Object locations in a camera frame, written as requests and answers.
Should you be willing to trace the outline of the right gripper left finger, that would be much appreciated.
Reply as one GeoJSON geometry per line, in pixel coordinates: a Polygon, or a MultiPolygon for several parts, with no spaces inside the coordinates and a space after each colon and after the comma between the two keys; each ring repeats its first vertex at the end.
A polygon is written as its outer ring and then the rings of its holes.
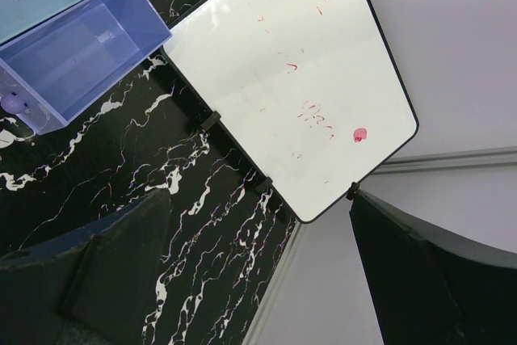
{"type": "Polygon", "coordinates": [[[155,190],[121,210],[1,257],[1,342],[58,344],[79,329],[137,344],[170,220],[155,190]]]}

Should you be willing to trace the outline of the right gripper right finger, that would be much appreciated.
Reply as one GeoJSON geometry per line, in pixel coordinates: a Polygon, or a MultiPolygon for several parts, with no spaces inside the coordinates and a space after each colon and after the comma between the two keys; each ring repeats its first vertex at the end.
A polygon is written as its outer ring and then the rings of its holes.
{"type": "Polygon", "coordinates": [[[516,255],[356,190],[350,218],[386,344],[514,344],[516,255]]]}

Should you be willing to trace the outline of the purple plastic drawer box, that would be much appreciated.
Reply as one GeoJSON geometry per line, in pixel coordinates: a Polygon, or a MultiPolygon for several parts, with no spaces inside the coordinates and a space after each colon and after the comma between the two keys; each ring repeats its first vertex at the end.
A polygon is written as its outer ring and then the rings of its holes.
{"type": "Polygon", "coordinates": [[[83,0],[2,45],[1,108],[64,128],[170,36],[149,0],[83,0]]]}

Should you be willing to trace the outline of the white whiteboard black frame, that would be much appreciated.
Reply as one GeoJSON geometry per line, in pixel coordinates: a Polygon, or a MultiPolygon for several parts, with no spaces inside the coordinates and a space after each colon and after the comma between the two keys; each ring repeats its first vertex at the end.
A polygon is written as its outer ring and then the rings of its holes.
{"type": "Polygon", "coordinates": [[[203,0],[163,52],[303,223],[418,131],[370,0],[203,0]]]}

